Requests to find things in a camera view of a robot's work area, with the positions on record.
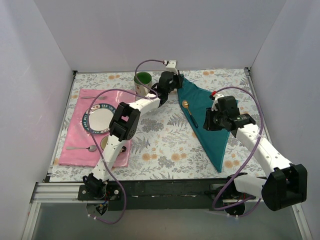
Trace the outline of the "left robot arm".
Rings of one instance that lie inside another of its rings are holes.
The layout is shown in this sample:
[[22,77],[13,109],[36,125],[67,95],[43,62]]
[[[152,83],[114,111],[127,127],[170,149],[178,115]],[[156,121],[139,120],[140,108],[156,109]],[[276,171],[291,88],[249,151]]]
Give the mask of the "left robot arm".
[[92,172],[84,176],[86,191],[95,199],[101,200],[107,194],[107,182],[112,178],[110,170],[125,143],[136,133],[140,116],[162,106],[169,93],[181,89],[184,77],[177,70],[161,73],[159,82],[151,87],[151,91],[143,98],[131,102],[121,102],[115,110],[109,124],[109,137],[100,159]]

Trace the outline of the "teal cloth napkin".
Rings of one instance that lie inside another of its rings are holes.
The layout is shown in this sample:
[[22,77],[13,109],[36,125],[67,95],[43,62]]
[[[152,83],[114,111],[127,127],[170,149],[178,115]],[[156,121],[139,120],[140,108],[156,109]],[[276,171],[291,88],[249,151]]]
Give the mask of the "teal cloth napkin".
[[[212,130],[212,114],[207,114],[213,105],[211,94],[210,91],[198,87],[186,78],[182,82],[182,87],[177,90],[178,102],[183,114],[210,162],[220,173],[230,133],[225,129]],[[189,103],[188,108],[182,106],[183,101]]]

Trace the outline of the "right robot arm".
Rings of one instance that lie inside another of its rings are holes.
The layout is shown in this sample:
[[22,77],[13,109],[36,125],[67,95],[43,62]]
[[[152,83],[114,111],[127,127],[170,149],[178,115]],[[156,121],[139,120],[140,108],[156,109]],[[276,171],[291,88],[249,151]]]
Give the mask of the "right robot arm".
[[223,193],[232,199],[246,194],[264,201],[272,211],[304,202],[307,199],[307,169],[293,164],[264,137],[249,114],[241,114],[233,96],[213,94],[212,107],[206,109],[203,127],[209,131],[227,130],[238,139],[262,167],[266,179],[238,170],[214,197],[216,203]]

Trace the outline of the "gold spoon teal handle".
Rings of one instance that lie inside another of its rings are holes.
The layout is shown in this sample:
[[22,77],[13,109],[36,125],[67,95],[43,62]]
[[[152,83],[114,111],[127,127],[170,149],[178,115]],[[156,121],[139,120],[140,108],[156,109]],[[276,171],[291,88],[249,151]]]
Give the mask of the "gold spoon teal handle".
[[190,105],[189,105],[188,101],[187,101],[187,100],[183,100],[183,101],[182,101],[182,106],[188,111],[189,116],[190,116],[190,119],[191,119],[193,125],[194,125],[196,128],[198,128],[199,125],[198,125],[197,121],[195,120],[195,118],[193,117],[193,115],[192,115],[192,113],[191,113],[191,111],[190,111],[190,108],[189,108]]

